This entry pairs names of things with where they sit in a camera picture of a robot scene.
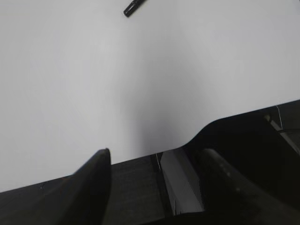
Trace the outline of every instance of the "black pen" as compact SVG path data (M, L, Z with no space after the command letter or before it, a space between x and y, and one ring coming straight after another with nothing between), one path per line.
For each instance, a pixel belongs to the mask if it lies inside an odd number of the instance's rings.
M130 5L124 10L124 15L126 17L130 17L131 14L133 14L134 11L139 8L139 6L144 2L145 0L133 0Z

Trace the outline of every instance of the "white surface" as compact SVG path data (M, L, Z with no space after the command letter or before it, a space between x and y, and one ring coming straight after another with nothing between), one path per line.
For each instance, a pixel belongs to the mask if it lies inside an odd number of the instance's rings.
M0 191L300 98L298 0L0 0Z

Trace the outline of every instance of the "thin wire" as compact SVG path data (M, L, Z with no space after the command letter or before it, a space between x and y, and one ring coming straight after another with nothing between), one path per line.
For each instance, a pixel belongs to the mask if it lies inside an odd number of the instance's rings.
M279 114L279 119L280 119L280 126L281 126L281 129L283 130L283 125L282 125L282 120L281 120L280 109L279 109L278 105L277 105L276 107L277 107L277 109L278 109L278 114Z
M158 164L159 171L160 171L160 165L159 165L159 161L158 161L158 155L157 155L157 154L156 154L156 160L157 160L157 164Z

